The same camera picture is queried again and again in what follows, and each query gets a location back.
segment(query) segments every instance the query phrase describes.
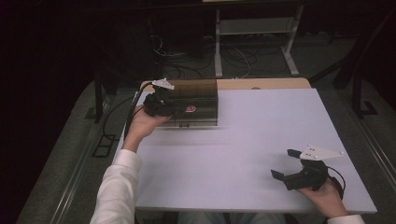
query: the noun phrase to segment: white sleeve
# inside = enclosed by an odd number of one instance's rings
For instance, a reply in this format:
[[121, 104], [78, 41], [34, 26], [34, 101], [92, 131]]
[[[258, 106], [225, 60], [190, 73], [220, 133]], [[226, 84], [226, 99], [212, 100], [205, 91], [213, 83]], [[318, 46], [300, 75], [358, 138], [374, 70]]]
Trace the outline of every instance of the white sleeve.
[[345, 216], [345, 217], [334, 217], [327, 220], [328, 224], [364, 224], [363, 219], [360, 215]]
[[142, 160], [120, 150], [103, 176], [91, 223], [134, 223], [137, 178]]

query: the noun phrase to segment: floor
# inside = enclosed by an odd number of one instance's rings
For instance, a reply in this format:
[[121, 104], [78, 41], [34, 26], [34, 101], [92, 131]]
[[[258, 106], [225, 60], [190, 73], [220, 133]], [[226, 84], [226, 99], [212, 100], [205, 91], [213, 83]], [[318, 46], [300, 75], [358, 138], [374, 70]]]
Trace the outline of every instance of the floor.
[[[345, 57], [355, 39], [334, 39], [330, 36], [297, 36], [291, 55], [300, 77], [310, 78]], [[290, 77], [280, 52], [286, 37], [283, 35], [228, 36], [221, 40], [223, 78]], [[213, 77], [213, 39], [204, 39], [207, 52], [201, 57], [190, 56], [183, 49], [162, 49], [167, 53], [163, 75], [168, 78]], [[318, 89], [323, 104], [340, 135], [378, 212], [363, 215], [367, 224], [390, 223], [395, 220], [396, 188], [391, 176], [381, 165], [373, 147], [380, 146], [391, 162], [396, 162], [396, 112], [378, 96], [375, 88], [363, 83], [363, 100], [371, 102], [377, 115], [357, 119], [350, 109], [350, 85], [336, 90], [332, 81], [338, 70], [312, 83]], [[117, 141], [102, 141], [102, 133], [120, 137], [128, 102], [136, 90], [121, 89], [105, 99], [105, 114], [94, 123], [94, 91], [91, 83], [80, 95], [69, 120], [58, 139], [35, 188], [20, 215], [18, 223], [88, 223], [95, 206], [95, 197], [103, 173], [111, 163]], [[93, 157], [101, 145], [107, 145], [108, 157]], [[106, 155], [107, 148], [99, 147], [96, 155]], [[163, 213], [136, 213], [139, 223], [161, 223]], [[301, 224], [321, 223], [320, 214], [295, 215]]]

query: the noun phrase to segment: dark background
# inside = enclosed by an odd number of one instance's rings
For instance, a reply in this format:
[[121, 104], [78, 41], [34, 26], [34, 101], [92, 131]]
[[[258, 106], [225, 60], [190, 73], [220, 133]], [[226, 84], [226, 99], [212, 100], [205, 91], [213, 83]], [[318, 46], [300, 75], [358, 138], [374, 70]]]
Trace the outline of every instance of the dark background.
[[[359, 34], [385, 6], [368, 0], [326, 4], [305, 9], [300, 35]], [[96, 74], [104, 76], [110, 94], [120, 86], [137, 87], [141, 80], [161, 76], [161, 61], [150, 50], [147, 14], [81, 9], [78, 1], [0, 3], [1, 223], [18, 218], [75, 101]], [[165, 13], [157, 18], [167, 21], [157, 25], [162, 35], [175, 42], [183, 36], [183, 44], [199, 52], [195, 40], [212, 32], [206, 24], [213, 16], [213, 12]], [[175, 22], [178, 28], [171, 25]], [[183, 26], [191, 32], [181, 32]], [[393, 23], [381, 38], [391, 41], [393, 35], [394, 41], [394, 27]]]

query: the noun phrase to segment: person's right hand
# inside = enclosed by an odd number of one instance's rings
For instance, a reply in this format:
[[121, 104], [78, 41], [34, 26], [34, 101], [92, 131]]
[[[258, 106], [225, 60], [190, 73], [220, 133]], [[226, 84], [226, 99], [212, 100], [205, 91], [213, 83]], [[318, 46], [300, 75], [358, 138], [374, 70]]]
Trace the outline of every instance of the person's right hand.
[[317, 207], [325, 217], [344, 217], [348, 212], [334, 183], [328, 178], [323, 186], [313, 191], [311, 188], [297, 189]]

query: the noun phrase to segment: white table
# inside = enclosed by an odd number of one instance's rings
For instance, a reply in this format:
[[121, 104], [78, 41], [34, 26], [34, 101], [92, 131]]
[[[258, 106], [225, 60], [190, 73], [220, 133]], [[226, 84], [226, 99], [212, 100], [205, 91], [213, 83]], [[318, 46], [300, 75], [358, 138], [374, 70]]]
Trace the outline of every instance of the white table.
[[325, 163], [346, 180], [346, 209], [376, 212], [315, 89], [219, 90], [218, 127], [157, 128], [138, 150], [143, 165], [136, 207], [315, 211], [303, 195], [271, 176], [271, 169], [285, 175], [300, 172], [300, 161], [289, 157], [287, 149], [304, 150], [307, 144], [345, 151], [345, 157]]

